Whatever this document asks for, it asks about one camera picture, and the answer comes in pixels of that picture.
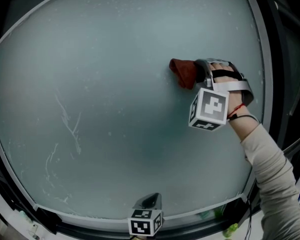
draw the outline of red string bracelet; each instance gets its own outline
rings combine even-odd
[[[228,114],[228,116],[226,117],[227,119],[229,119],[229,117],[236,112],[238,109],[240,109],[241,107],[243,107],[245,104],[241,103],[239,106],[236,106],[234,111],[232,111],[230,114]]]

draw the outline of cloth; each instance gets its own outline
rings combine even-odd
[[[182,88],[192,90],[197,77],[194,61],[173,58],[170,60],[169,68],[178,77],[178,83]]]
[[[300,240],[299,193],[293,166],[260,124],[242,142],[260,189],[263,240]]]

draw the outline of human arm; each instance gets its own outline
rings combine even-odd
[[[222,64],[213,63],[212,70],[232,70]],[[216,82],[235,81],[218,77]],[[230,114],[242,103],[240,92],[229,95]],[[237,115],[249,115],[246,107]],[[295,186],[293,166],[261,124],[251,117],[230,121],[230,125],[242,141],[245,155],[252,165],[260,189],[263,240],[300,240],[300,206]]]

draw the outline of cube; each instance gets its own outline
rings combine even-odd
[[[128,216],[130,235],[153,237],[162,227],[162,214],[158,209],[131,209]]]
[[[200,88],[190,106],[189,126],[213,132],[227,123],[229,92]]]

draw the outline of black bracelet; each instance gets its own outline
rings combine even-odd
[[[250,115],[250,114],[243,114],[243,115],[237,115],[237,114],[234,114],[233,116],[229,117],[229,121],[232,121],[232,120],[235,120],[235,119],[238,119],[238,118],[253,118],[254,120],[256,120],[259,124],[259,120],[256,119],[253,115]]]

